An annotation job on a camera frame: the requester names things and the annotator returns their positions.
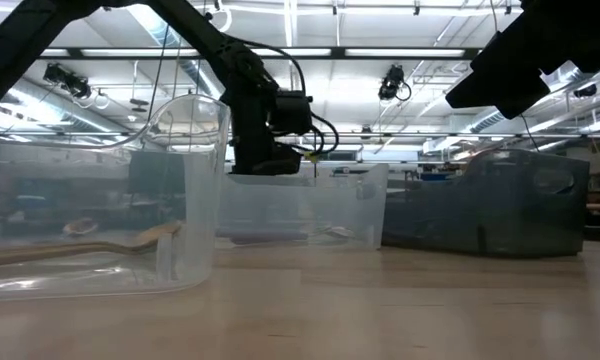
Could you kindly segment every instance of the ceiling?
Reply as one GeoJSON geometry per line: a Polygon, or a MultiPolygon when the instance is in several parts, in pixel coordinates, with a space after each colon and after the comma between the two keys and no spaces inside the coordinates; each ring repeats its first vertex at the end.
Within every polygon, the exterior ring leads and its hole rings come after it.
{"type": "MultiPolygon", "coordinates": [[[[0,0],[0,22],[18,1],[0,0]]],[[[420,14],[414,16],[414,1],[390,0],[225,0],[232,22],[226,33],[280,47],[466,47],[482,48],[495,33],[494,18],[488,0],[421,0],[420,14]],[[338,15],[332,7],[337,5],[338,15]]],[[[504,30],[518,16],[519,2],[513,1],[513,11],[505,14],[507,0],[496,0],[498,30],[504,30]]],[[[204,6],[213,11],[213,1],[194,1],[200,11],[204,6]]],[[[156,48],[158,43],[147,32],[147,24],[129,9],[99,10],[91,16],[70,24],[52,43],[52,47],[138,47],[156,48]]],[[[216,13],[212,21],[224,26],[226,12],[216,13]]],[[[52,88],[42,76],[49,60],[37,61],[25,74],[28,83],[53,95],[47,101],[67,101],[68,94],[52,88]]],[[[129,60],[58,60],[61,65],[87,77],[94,89],[110,99],[100,109],[83,109],[95,114],[98,121],[112,122],[121,128],[138,130],[146,113],[132,112],[134,97],[151,101],[153,85],[157,91],[153,108],[165,104],[174,96],[196,92],[192,77],[173,60],[140,60],[134,89],[134,61],[129,60]],[[130,121],[130,115],[137,118],[130,121]]],[[[285,60],[265,60],[269,72],[282,87],[291,87],[292,71],[285,60]]],[[[371,125],[384,132],[453,132],[462,131],[488,109],[451,109],[443,96],[467,71],[467,61],[419,61],[378,58],[375,60],[301,60],[307,81],[307,92],[314,97],[312,109],[332,121],[341,132],[359,131],[371,125]],[[392,64],[402,65],[413,90],[404,103],[382,104],[377,96],[381,78],[392,64]]],[[[206,64],[203,74],[220,91],[222,85],[206,64]]],[[[86,101],[87,106],[95,95],[86,101]]],[[[103,98],[96,101],[102,104],[103,98]]],[[[568,101],[556,95],[531,109],[527,114],[530,126],[550,120],[592,99],[568,101]]],[[[74,109],[62,106],[63,109],[74,109]]],[[[521,132],[521,121],[504,121],[486,132],[521,132]]],[[[422,144],[424,138],[399,138],[395,144],[422,144]]]]}

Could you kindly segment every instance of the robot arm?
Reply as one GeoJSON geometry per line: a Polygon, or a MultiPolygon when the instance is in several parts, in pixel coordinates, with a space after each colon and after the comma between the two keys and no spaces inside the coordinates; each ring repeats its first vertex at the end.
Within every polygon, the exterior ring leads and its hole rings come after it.
{"type": "Polygon", "coordinates": [[[220,33],[186,0],[24,0],[0,24],[0,100],[72,21],[100,7],[144,4],[193,46],[226,88],[221,101],[232,111],[239,174],[292,174],[300,154],[274,141],[276,132],[303,135],[311,129],[310,99],[282,91],[262,60],[242,42],[220,33]]]}

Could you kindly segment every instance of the workbench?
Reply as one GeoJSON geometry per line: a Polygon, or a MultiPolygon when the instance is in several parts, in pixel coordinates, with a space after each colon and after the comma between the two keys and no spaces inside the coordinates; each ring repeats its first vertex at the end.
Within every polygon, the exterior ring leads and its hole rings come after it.
{"type": "Polygon", "coordinates": [[[600,360],[600,243],[548,260],[219,250],[183,291],[0,302],[0,359],[600,360]]]}

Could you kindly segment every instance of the wooden spoon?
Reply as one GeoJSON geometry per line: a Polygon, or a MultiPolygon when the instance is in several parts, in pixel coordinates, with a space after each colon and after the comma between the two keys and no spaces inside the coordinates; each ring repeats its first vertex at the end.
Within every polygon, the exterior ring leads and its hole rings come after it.
{"type": "Polygon", "coordinates": [[[180,221],[154,226],[138,234],[134,239],[134,245],[131,246],[118,245],[104,241],[92,241],[77,244],[34,245],[0,249],[0,265],[46,260],[94,252],[141,255],[154,251],[161,235],[175,235],[180,231],[181,227],[182,223],[180,221]]]}

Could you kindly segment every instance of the table surface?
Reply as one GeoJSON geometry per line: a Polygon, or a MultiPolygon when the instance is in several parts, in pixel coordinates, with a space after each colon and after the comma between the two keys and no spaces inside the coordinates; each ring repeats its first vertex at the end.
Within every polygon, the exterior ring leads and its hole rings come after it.
{"type": "Polygon", "coordinates": [[[521,261],[222,250],[184,291],[2,302],[0,359],[600,360],[600,243],[521,261]]]}

